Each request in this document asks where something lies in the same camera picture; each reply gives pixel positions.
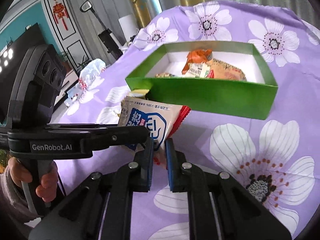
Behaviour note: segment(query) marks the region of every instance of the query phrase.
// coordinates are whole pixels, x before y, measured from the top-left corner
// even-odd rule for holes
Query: orange snack package
[[[212,49],[196,49],[189,52],[187,56],[187,63],[185,64],[182,74],[184,75],[189,70],[189,63],[205,63],[209,60]]]

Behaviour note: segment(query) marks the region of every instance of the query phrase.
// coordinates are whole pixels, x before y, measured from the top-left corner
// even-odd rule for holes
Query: purple tablecloth
[[[268,119],[191,111],[173,139],[188,161],[232,174],[296,237],[320,203],[320,32],[308,27],[288,9],[233,1],[164,11],[60,123],[117,123],[120,101],[129,91],[124,78],[164,42],[254,43],[279,84]],[[128,151],[111,147],[90,159],[57,163],[70,192],[91,172],[110,173],[130,161]],[[173,194],[167,185],[167,171],[155,166],[151,191],[134,194],[131,239],[189,239],[186,194]]]

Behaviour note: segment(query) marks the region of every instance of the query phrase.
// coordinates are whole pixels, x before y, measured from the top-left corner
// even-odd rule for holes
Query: snack wrapper
[[[213,78],[246,81],[241,69],[216,58],[206,62],[213,71]]]
[[[173,74],[164,72],[164,73],[157,74],[156,77],[176,77],[176,76]]]
[[[186,74],[189,70],[189,63],[205,63],[209,60],[212,53],[212,49],[196,49],[189,52],[187,56],[187,63],[185,64],[182,74]]]
[[[213,78],[213,71],[206,63],[189,63],[189,70],[184,77]]]
[[[142,99],[145,99],[146,98],[146,94],[148,94],[149,91],[150,91],[149,89],[135,89],[135,90],[132,90],[132,91],[128,92],[127,96],[131,97],[131,98],[142,98]],[[121,108],[123,107],[124,101],[125,101],[125,99],[123,99],[121,101]]]
[[[180,126],[190,112],[187,106],[170,105],[140,98],[126,97],[118,126],[144,125],[155,141],[154,164],[167,166],[165,140]],[[126,145],[132,153],[143,150],[143,145]]]

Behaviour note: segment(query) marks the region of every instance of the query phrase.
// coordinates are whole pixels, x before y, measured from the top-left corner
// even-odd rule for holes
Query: finger
[[[48,174],[41,178],[41,185],[43,188],[49,188],[58,183],[58,167],[55,162],[52,163],[52,168]]]
[[[17,158],[10,158],[8,166],[11,178],[17,186],[22,187],[22,181],[26,183],[32,182],[31,173],[17,160]]]
[[[49,197],[49,198],[42,198],[44,202],[51,202],[53,201],[54,199],[56,198],[56,195],[52,196],[52,197]]]
[[[50,188],[43,188],[41,185],[39,185],[36,188],[36,194],[41,198],[49,198],[52,196],[56,196],[57,193],[57,186],[52,186]]]

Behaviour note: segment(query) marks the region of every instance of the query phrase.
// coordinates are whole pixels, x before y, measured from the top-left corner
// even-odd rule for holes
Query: red ornament
[[[66,22],[64,21],[64,17],[69,18],[67,8],[62,3],[58,3],[57,0],[54,0],[54,2],[55,2],[55,5],[53,6],[54,20],[58,24],[59,23],[58,20],[62,19],[62,23],[67,31],[68,26],[66,25]]]

